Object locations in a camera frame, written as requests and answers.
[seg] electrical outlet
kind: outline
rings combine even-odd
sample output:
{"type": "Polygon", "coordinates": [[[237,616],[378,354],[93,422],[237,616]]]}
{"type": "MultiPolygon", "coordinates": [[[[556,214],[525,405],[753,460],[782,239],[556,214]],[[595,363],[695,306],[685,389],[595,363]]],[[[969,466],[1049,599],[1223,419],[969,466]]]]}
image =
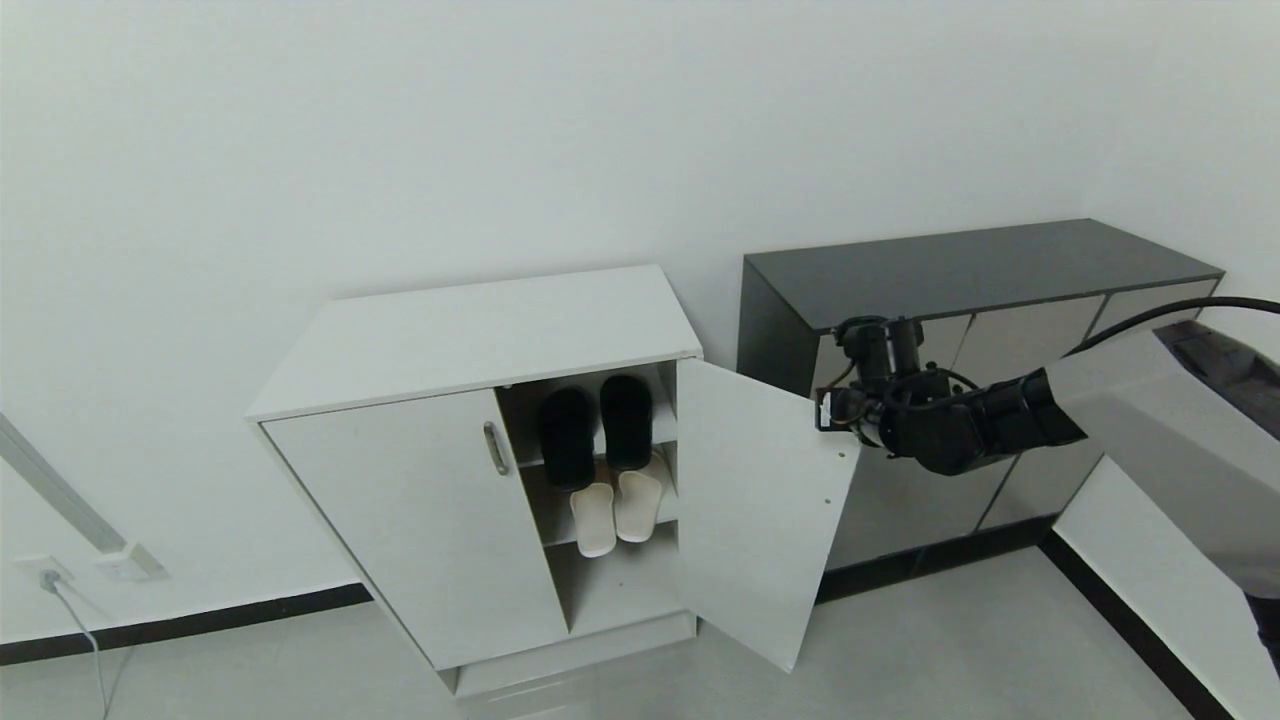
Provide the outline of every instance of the electrical outlet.
{"type": "Polygon", "coordinates": [[[31,578],[31,582],[40,584],[40,574],[45,570],[54,570],[58,573],[59,578],[64,583],[69,583],[76,578],[72,577],[70,570],[63,566],[52,555],[35,555],[32,557],[18,557],[13,561],[14,565],[22,568],[22,571],[31,578]]]}

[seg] cabinet base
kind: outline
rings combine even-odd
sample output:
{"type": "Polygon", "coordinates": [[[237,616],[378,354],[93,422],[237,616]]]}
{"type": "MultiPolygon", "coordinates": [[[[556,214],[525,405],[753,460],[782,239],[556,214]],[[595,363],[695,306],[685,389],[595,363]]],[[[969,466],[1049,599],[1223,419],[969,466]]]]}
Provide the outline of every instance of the cabinet base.
{"type": "Polygon", "coordinates": [[[524,692],[525,688],[513,688],[518,683],[690,639],[696,633],[698,624],[694,615],[676,612],[625,628],[463,665],[457,669],[452,689],[460,701],[474,697],[475,702],[480,703],[499,702],[512,691],[524,692]],[[504,692],[494,693],[497,697],[476,697],[493,691],[504,692]]]}

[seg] power cord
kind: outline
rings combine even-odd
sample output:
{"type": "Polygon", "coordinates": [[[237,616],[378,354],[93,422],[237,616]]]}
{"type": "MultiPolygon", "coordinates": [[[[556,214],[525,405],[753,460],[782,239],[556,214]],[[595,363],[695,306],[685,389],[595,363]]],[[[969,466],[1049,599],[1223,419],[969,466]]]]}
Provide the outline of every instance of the power cord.
{"type": "Polygon", "coordinates": [[[58,583],[61,582],[63,577],[58,570],[44,570],[40,573],[40,587],[47,592],[52,593],[54,597],[63,602],[63,607],[67,612],[70,612],[72,620],[76,621],[76,626],[81,629],[81,633],[88,638],[88,644],[93,646],[93,669],[97,670],[97,692],[102,697],[102,720],[106,720],[106,714],[111,711],[111,703],[106,700],[106,684],[102,683],[102,659],[97,648],[97,638],[93,633],[84,628],[84,623],[81,623],[79,615],[76,614],[76,609],[72,603],[67,602],[67,597],[58,589],[58,583]]]}

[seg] shoe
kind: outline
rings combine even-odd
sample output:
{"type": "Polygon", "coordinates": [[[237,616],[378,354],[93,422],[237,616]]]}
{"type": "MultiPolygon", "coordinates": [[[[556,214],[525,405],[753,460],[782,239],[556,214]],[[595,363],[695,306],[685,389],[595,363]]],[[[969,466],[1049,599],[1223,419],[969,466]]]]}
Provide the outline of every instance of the shoe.
{"type": "Polygon", "coordinates": [[[671,484],[671,470],[660,452],[654,451],[649,464],[640,470],[618,474],[618,492],[613,501],[613,518],[618,538],[644,542],[653,537],[662,505],[663,487],[671,484]]]}
{"type": "Polygon", "coordinates": [[[561,492],[575,492],[595,479],[595,409],[576,387],[553,392],[538,407],[538,441],[547,482],[561,492]]]}
{"type": "Polygon", "coordinates": [[[609,484],[607,465],[598,465],[594,483],[568,496],[568,506],[573,511],[577,551],[582,557],[608,555],[618,544],[613,528],[613,486],[609,484]]]}
{"type": "Polygon", "coordinates": [[[653,396],[640,378],[613,375],[600,386],[604,456],[614,470],[639,470],[653,452],[653,396]]]}

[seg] door handle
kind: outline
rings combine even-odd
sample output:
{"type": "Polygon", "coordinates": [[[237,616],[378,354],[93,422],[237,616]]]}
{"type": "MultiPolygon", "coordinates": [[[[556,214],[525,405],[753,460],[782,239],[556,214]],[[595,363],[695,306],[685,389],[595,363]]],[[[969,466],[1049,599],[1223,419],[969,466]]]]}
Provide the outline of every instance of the door handle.
{"type": "Polygon", "coordinates": [[[484,439],[489,443],[489,456],[493,457],[493,468],[499,475],[511,471],[511,466],[502,459],[502,448],[498,447],[498,428],[493,423],[484,424],[484,439]]]}

